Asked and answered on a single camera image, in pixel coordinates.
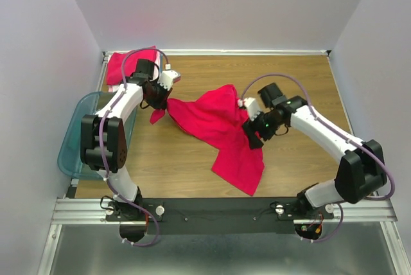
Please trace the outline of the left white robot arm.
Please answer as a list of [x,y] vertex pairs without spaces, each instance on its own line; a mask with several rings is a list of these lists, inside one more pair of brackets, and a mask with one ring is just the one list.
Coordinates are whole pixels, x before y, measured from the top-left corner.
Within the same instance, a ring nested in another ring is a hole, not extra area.
[[122,202],[120,212],[128,220],[142,214],[142,196],[125,167],[128,155],[125,122],[142,102],[163,111],[174,83],[180,74],[166,64],[166,69],[154,76],[155,62],[139,59],[134,72],[126,76],[112,99],[94,114],[81,119],[80,159],[97,172]]

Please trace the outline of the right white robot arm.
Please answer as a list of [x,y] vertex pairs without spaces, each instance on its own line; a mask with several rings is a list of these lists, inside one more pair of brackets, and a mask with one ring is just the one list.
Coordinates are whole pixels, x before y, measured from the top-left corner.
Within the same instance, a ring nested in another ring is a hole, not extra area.
[[238,106],[248,118],[242,125],[249,146],[258,149],[276,135],[279,127],[299,130],[321,146],[338,163],[334,179],[314,184],[297,194],[292,211],[310,218],[319,208],[336,202],[356,204],[387,183],[383,150],[375,140],[363,141],[322,117],[301,96],[287,98],[271,83],[258,92],[264,112],[255,98],[241,98]]

